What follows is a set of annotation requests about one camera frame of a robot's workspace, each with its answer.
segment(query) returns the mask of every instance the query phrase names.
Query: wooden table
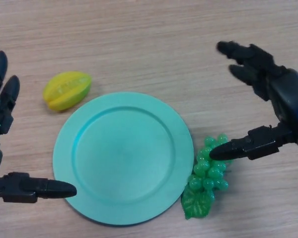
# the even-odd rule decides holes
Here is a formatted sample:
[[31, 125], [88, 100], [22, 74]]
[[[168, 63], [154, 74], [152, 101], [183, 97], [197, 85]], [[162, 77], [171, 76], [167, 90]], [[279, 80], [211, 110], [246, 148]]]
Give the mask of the wooden table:
[[[21, 90], [0, 176], [29, 172], [53, 178], [52, 151], [79, 106], [110, 92], [137, 91], [169, 103], [192, 131], [240, 138], [276, 125], [270, 103], [235, 80], [218, 54], [220, 40], [257, 44], [277, 64], [298, 70], [298, 0], [0, 0], [0, 50]], [[55, 74], [92, 75], [88, 97], [63, 114], [46, 109], [42, 91]], [[110, 228], [78, 215], [64, 200], [33, 205], [0, 199], [0, 238], [297, 238], [298, 148], [232, 165], [228, 192], [209, 217], [186, 221], [177, 202], [158, 218]]]

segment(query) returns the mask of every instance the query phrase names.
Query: grape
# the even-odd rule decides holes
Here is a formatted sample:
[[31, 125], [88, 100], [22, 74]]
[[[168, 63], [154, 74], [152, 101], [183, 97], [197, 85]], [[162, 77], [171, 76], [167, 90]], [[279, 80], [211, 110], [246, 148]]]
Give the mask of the grape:
[[210, 197], [212, 202], [215, 201], [215, 195], [214, 195], [214, 192], [212, 190], [207, 190], [206, 194]]
[[213, 187], [214, 187], [214, 182], [212, 179], [210, 178], [206, 178], [204, 181], [203, 181], [203, 187], [206, 189], [206, 190], [211, 190]]
[[208, 176], [212, 179], [220, 179], [221, 171], [218, 168], [211, 167], [208, 171]]
[[209, 158], [209, 155], [210, 155], [210, 152], [211, 152], [211, 148], [210, 147], [204, 147], [202, 150], [201, 150], [201, 153], [202, 155], [205, 157], [205, 158]]
[[212, 145], [211, 145], [211, 149], [214, 149], [214, 148], [216, 148], [216, 147], [218, 147], [220, 144], [217, 142], [217, 141], [215, 141]]
[[189, 177], [188, 177], [188, 182], [190, 182], [191, 180], [193, 180], [193, 179], [198, 179], [199, 177], [198, 176], [196, 176], [196, 175], [190, 175]]
[[201, 179], [198, 178], [192, 178], [189, 181], [189, 186], [192, 190], [196, 191], [202, 188], [202, 183], [201, 183]]
[[216, 179], [215, 181], [215, 187], [217, 187], [219, 190], [227, 190], [228, 188], [228, 182], [224, 179]]
[[204, 178], [205, 177], [205, 170], [203, 169], [203, 167], [201, 166], [201, 164], [203, 164], [204, 161], [202, 162], [199, 162], [198, 164], [196, 164], [194, 167], [193, 167], [193, 171], [195, 172], [195, 174], [201, 178]]
[[227, 135], [225, 135], [224, 133], [220, 134], [218, 136], [218, 142], [222, 145], [224, 143], [227, 143], [228, 142], [228, 137]]
[[210, 163], [208, 161], [201, 161], [198, 164], [203, 171], [207, 171], [210, 168]]
[[197, 162], [200, 162], [200, 161], [207, 161], [208, 159], [206, 159], [206, 158], [202, 155], [202, 153], [200, 152], [200, 153], [197, 155], [196, 160], [197, 160]]
[[204, 139], [205, 146], [211, 146], [216, 140], [213, 137], [207, 136]]
[[218, 168], [220, 171], [224, 172], [226, 170], [226, 165], [223, 162], [220, 161], [213, 161], [212, 167]]

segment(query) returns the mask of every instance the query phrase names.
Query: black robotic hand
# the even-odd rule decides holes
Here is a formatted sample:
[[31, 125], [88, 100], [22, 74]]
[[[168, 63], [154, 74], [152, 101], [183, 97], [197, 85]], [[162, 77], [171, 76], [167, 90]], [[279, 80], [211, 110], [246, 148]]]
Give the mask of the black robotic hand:
[[230, 65], [234, 77], [252, 86], [264, 101], [271, 101], [279, 123], [250, 130], [242, 139], [233, 139], [210, 152], [214, 160], [248, 157], [251, 160], [279, 152], [287, 143], [298, 145], [298, 73], [277, 66], [273, 56], [256, 45], [240, 46], [219, 42], [217, 50], [239, 65]]
[[[7, 57], [0, 51], [0, 89], [7, 70]], [[17, 76], [12, 76], [0, 93], [0, 135], [7, 134], [13, 122], [11, 112], [20, 90]], [[28, 173], [9, 173], [0, 178], [0, 197], [4, 202], [35, 203], [41, 198], [65, 198], [76, 195], [76, 188], [66, 182], [31, 178]]]

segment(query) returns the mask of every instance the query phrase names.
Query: grape leaf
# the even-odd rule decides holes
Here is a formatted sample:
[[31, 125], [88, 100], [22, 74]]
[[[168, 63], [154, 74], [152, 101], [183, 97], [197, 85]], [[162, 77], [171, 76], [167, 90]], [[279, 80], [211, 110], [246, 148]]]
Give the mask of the grape leaf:
[[212, 201], [205, 191], [194, 192], [187, 185], [181, 198], [185, 219], [202, 218], [209, 214]]

